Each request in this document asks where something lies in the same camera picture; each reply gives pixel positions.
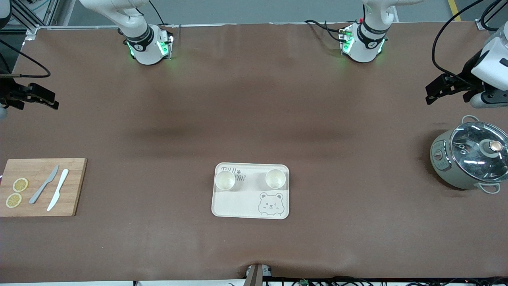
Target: metal frame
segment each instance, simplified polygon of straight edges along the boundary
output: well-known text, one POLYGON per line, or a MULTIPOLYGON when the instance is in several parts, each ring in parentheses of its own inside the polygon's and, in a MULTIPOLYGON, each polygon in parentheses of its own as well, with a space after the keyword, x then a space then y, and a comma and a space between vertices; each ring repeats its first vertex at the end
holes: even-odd
POLYGON ((60 0, 50 0, 44 19, 40 19, 30 8, 21 0, 12 0, 12 16, 20 25, 7 25, 2 29, 2 33, 25 33, 34 35, 40 26, 49 26, 54 19, 56 7, 60 0))

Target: rice cooker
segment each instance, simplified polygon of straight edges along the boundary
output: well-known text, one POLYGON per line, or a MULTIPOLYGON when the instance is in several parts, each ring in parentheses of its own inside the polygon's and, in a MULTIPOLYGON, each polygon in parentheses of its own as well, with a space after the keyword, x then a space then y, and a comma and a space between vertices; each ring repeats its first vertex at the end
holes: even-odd
POLYGON ((508 179, 508 136, 496 126, 467 115, 460 126, 438 136, 430 161, 438 175, 464 190, 496 194, 508 179))

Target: white cup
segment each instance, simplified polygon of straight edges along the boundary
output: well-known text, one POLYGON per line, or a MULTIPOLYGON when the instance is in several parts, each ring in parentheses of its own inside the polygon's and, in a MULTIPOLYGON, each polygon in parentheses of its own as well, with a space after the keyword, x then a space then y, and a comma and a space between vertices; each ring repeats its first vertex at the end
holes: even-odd
POLYGON ((235 185, 235 175, 230 171, 221 171, 215 176, 215 185, 223 191, 229 191, 235 185))
POLYGON ((272 189, 280 189, 285 184, 285 174, 281 170, 272 169, 266 173, 266 184, 272 189))

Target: knife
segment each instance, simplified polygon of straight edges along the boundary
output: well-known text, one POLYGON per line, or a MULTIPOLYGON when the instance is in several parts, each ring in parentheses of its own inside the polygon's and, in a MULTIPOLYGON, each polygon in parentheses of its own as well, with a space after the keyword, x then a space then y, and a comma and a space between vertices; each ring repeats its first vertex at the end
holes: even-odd
POLYGON ((49 174, 49 177, 46 179, 46 181, 44 182, 44 184, 42 184, 42 186, 37 190, 37 192, 35 192, 35 194, 31 197, 31 199, 28 201, 29 204, 35 204, 35 202, 37 201, 37 199, 39 198, 39 196, 41 195, 42 191, 44 190, 44 188, 46 187, 47 184, 51 183, 51 181, 53 181, 53 179, 55 178, 56 176, 56 172, 58 172, 58 165, 55 166, 55 169, 53 169, 53 171, 51 172, 51 174, 49 174))
POLYGON ((51 199, 51 202, 49 203, 48 209, 46 211, 51 211, 51 209, 55 206, 56 202, 60 198, 60 189, 62 188, 62 185, 67 178, 67 174, 69 173, 69 169, 64 169, 62 171, 62 175, 60 176, 60 181, 58 182, 58 186, 56 187, 55 194, 53 195, 53 198, 51 199))

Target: yellow floor line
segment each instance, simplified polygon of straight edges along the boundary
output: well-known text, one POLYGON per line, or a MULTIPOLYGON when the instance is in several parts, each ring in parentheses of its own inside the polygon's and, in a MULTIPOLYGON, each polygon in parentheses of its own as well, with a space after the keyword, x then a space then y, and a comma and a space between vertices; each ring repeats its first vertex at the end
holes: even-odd
MULTIPOLYGON (((448 5, 450 5, 450 9, 452 10, 453 15, 459 13, 459 10, 457 9, 457 4, 455 4, 455 0, 448 0, 448 5)), ((455 21, 462 21, 462 19, 460 18, 460 16, 457 16, 457 18, 455 18, 455 21)))

